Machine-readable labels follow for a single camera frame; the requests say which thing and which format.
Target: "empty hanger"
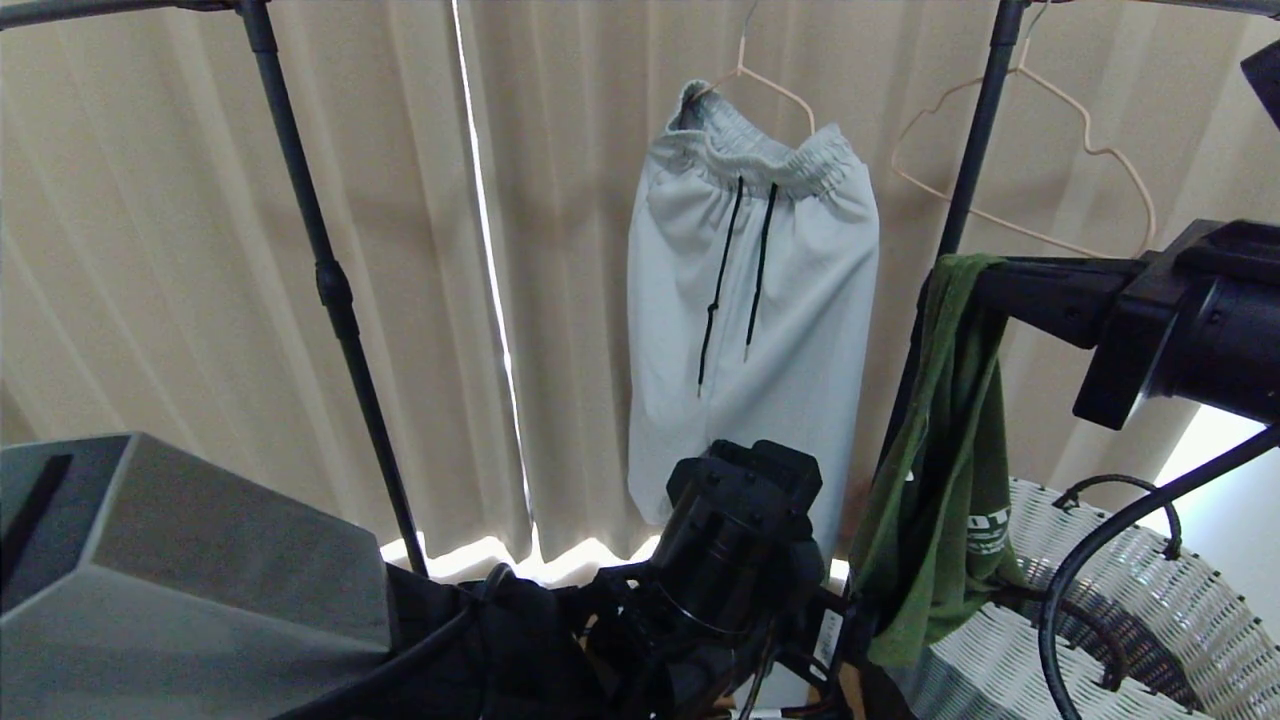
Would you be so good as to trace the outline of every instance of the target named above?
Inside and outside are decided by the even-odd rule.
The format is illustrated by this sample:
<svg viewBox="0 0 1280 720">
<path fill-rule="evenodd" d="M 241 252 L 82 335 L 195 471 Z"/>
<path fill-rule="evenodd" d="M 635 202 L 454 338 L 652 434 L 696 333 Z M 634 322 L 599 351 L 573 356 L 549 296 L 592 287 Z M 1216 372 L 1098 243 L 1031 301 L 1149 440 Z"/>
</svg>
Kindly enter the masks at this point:
<svg viewBox="0 0 1280 720">
<path fill-rule="evenodd" d="M 813 135 L 813 133 L 817 132 L 817 124 L 814 123 L 814 119 L 813 119 L 813 108 L 810 108 L 809 104 L 805 102 L 804 100 L 801 100 L 800 96 L 796 95 L 795 92 L 791 92 L 790 90 L 782 87 L 781 85 L 773 82 L 772 79 L 762 76 L 760 73 L 758 73 L 758 72 L 753 70 L 751 68 L 748 68 L 746 65 L 742 64 L 742 58 L 746 55 L 746 31 L 748 31 L 748 27 L 751 24 L 751 15 L 755 13 L 755 6 L 759 5 L 759 4 L 760 4 L 760 0 L 755 0 L 754 3 L 751 3 L 751 9 L 748 10 L 746 18 L 742 20 L 742 37 L 739 38 L 739 41 L 737 41 L 737 67 L 733 68 L 732 70 L 730 70 L 728 73 L 726 73 L 718 81 L 708 85 L 707 87 L 704 87 L 698 95 L 694 95 L 692 97 L 690 97 L 690 100 L 691 101 L 692 100 L 698 100 L 703 95 L 707 95 L 708 92 L 716 90 L 717 87 L 719 87 L 721 85 L 723 85 L 724 82 L 727 82 L 730 79 L 733 79 L 733 78 L 740 77 L 740 76 L 746 76 L 746 77 L 749 77 L 749 78 L 759 82 L 760 85 L 768 87 L 769 90 L 773 90 L 774 92 L 778 92 L 780 95 L 782 95 L 783 97 L 791 100 L 796 105 L 800 105 L 800 108 L 804 109 L 805 114 L 809 115 L 809 135 Z"/>
<path fill-rule="evenodd" d="M 1055 97 L 1057 97 L 1057 99 L 1062 100 L 1064 102 L 1066 102 L 1068 105 L 1070 105 L 1076 111 L 1076 114 L 1080 115 L 1080 119 L 1084 122 L 1084 128 L 1083 128 L 1084 151 L 1088 152 L 1089 155 L 1111 155 L 1124 168 L 1125 173 L 1129 176 L 1129 179 L 1133 181 L 1134 187 L 1138 188 L 1138 193 L 1142 196 L 1142 204 L 1147 209 L 1147 234 L 1143 237 L 1142 245 L 1139 245 L 1138 249 L 1132 255 L 1132 256 L 1137 258 L 1138 255 L 1142 255 L 1142 252 L 1146 251 L 1148 247 L 1151 247 L 1151 243 L 1156 238 L 1156 206 L 1151 201 L 1151 192 L 1147 191 L 1147 184 L 1144 182 L 1142 182 L 1142 177 L 1138 174 L 1138 170 L 1133 167 L 1133 163 L 1129 161 L 1129 158 L 1126 158 L 1124 155 L 1124 152 L 1121 152 L 1119 150 L 1115 150 L 1112 147 L 1093 147 L 1093 143 L 1089 141 L 1089 128 L 1092 126 L 1093 119 L 1089 115 L 1089 111 L 1085 110 L 1084 106 L 1080 105 L 1079 101 L 1076 101 L 1074 97 L 1071 97 L 1070 95 L 1068 95 L 1066 92 L 1064 92 L 1056 85 L 1048 82 L 1047 79 L 1044 79 L 1043 77 L 1041 77 L 1034 70 L 1032 70 L 1030 68 L 1027 67 L 1027 51 L 1030 49 L 1032 31 L 1036 29 L 1036 23 L 1039 22 L 1041 17 L 1044 15 L 1044 12 L 1048 10 L 1050 4 L 1051 3 L 1046 0 L 1044 1 L 1044 6 L 1041 8 L 1041 12 L 1037 13 L 1036 18 L 1032 19 L 1032 24 L 1027 28 L 1027 38 L 1023 41 L 1023 53 L 1021 53 L 1021 55 L 1018 59 L 1018 65 L 1014 67 L 1012 69 L 1010 69 L 1009 74 L 1023 76 L 1027 79 L 1032 81 L 1033 83 L 1036 83 L 1039 87 L 1042 87 L 1046 91 L 1048 91 Z M 936 197 L 941 197 L 942 200 L 946 200 L 947 202 L 951 201 L 951 196 L 950 195 L 942 192 L 941 190 L 938 190 L 936 187 L 931 187 L 931 186 L 925 184 L 924 182 L 922 182 L 922 181 L 911 177 L 910 174 L 908 174 L 906 170 L 904 170 L 902 167 L 899 164 L 897 151 L 902 146 L 902 141 L 906 140 L 906 135 L 909 132 L 911 132 L 911 128 L 915 126 L 915 123 L 920 118 L 923 118 L 924 115 L 937 114 L 937 111 L 947 101 L 947 97 L 950 97 L 955 92 L 959 92 L 960 90 L 964 90 L 966 87 L 972 87 L 972 86 L 978 85 L 980 82 L 982 82 L 982 78 L 975 78 L 975 79 L 972 79 L 972 81 L 965 82 L 965 83 L 960 83 L 960 85 L 957 85 L 957 86 L 947 90 L 946 92 L 942 94 L 941 97 L 938 97 L 937 105 L 934 105 L 929 110 L 920 110 L 919 113 L 916 113 L 916 115 L 914 118 L 911 118 L 911 122 L 906 123 L 906 127 L 902 128 L 902 135 L 900 135 L 897 137 L 897 142 L 893 143 L 893 150 L 890 152 L 890 168 L 899 177 L 901 177 L 902 179 L 905 179 L 905 181 L 910 182 L 911 184 L 919 187 L 920 190 L 928 192 L 929 195 L 933 195 Z M 1080 255 L 1085 255 L 1085 256 L 1089 256 L 1089 258 L 1112 258 L 1111 255 L 1097 252 L 1096 250 L 1089 250 L 1087 247 L 1080 247 L 1079 245 L 1073 245 L 1070 242 L 1050 237 L 1050 236 L 1047 236 L 1044 233 L 1039 233 L 1039 232 L 1036 232 L 1033 229 L 1024 228 L 1024 227 L 1021 227 L 1019 224 L 1010 223 L 1009 220 L 1004 220 L 1001 218 L 997 218 L 997 217 L 995 217 L 995 215 L 992 215 L 989 213 L 984 213 L 984 211 L 978 210 L 978 209 L 970 209 L 969 213 L 972 213 L 972 214 L 974 214 L 974 215 L 977 215 L 977 217 L 979 217 L 979 218 L 982 218 L 984 220 L 989 220 L 992 223 L 996 223 L 997 225 L 1001 225 L 1004 228 L 1009 228 L 1009 229 L 1011 229 L 1014 232 L 1025 234 L 1028 237 L 1033 237 L 1033 238 L 1036 238 L 1036 240 L 1038 240 L 1041 242 L 1046 242 L 1048 245 L 1053 245 L 1053 246 L 1061 247 L 1064 250 L 1070 250 L 1073 252 L 1079 252 Z"/>
</svg>

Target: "elastic waistband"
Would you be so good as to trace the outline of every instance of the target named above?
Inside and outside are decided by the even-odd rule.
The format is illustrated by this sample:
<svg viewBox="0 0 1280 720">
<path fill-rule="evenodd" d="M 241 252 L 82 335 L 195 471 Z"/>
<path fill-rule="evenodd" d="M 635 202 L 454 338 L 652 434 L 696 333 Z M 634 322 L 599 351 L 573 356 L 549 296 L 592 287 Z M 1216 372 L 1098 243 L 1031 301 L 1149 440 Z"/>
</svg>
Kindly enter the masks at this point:
<svg viewBox="0 0 1280 720">
<path fill-rule="evenodd" d="M 792 199 L 826 193 L 861 165 L 835 123 L 791 149 L 751 124 L 721 94 L 712 91 L 694 100 L 708 85 L 695 79 L 685 86 L 652 152 L 691 161 L 708 181 L 727 188 L 736 188 L 741 177 L 753 195 L 768 193 L 777 183 Z"/>
</svg>

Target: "pants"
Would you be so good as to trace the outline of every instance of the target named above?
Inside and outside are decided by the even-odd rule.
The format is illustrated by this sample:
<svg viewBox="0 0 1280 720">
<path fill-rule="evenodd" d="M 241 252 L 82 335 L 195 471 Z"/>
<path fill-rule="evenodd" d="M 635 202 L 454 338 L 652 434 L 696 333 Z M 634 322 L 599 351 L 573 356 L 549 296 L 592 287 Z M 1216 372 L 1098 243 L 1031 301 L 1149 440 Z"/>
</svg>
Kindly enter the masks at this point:
<svg viewBox="0 0 1280 720">
<path fill-rule="evenodd" d="M 835 124 L 792 150 L 716 92 L 690 100 L 703 87 L 685 87 L 636 192 L 627 486 L 663 524 L 672 468 L 713 439 L 801 450 L 822 471 L 809 516 L 829 560 L 876 291 L 870 179 Z M 771 684 L 760 707 L 777 707 Z"/>
</svg>

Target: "white wall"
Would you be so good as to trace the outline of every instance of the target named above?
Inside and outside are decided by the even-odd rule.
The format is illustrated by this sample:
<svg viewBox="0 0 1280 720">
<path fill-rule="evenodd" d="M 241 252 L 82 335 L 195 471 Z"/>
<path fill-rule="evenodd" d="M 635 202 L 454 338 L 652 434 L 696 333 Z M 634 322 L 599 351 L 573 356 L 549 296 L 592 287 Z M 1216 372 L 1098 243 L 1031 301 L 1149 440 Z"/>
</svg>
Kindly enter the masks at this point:
<svg viewBox="0 0 1280 720">
<path fill-rule="evenodd" d="M 1156 484 L 1165 484 L 1257 433 L 1262 425 L 1215 407 L 1202 407 L 1165 464 Z M 1280 638 L 1280 451 L 1272 450 L 1234 473 L 1175 503 L 1183 542 L 1222 571 Z M 1164 512 L 1142 521 L 1169 533 Z"/>
</svg>

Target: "green cloth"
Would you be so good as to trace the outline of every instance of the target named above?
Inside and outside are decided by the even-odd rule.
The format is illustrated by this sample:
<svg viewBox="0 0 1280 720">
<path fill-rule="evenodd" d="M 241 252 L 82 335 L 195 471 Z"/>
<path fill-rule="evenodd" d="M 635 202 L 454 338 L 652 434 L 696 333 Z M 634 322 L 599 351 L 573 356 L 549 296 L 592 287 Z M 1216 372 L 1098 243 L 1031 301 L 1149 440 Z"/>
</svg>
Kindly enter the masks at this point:
<svg viewBox="0 0 1280 720">
<path fill-rule="evenodd" d="M 854 587 L 879 612 L 877 665 L 915 664 L 992 591 L 1024 584 L 1007 541 L 996 361 L 1007 316 L 969 302 L 978 274 L 1000 261 L 948 255 L 933 268 L 911 401 L 850 553 Z"/>
</svg>

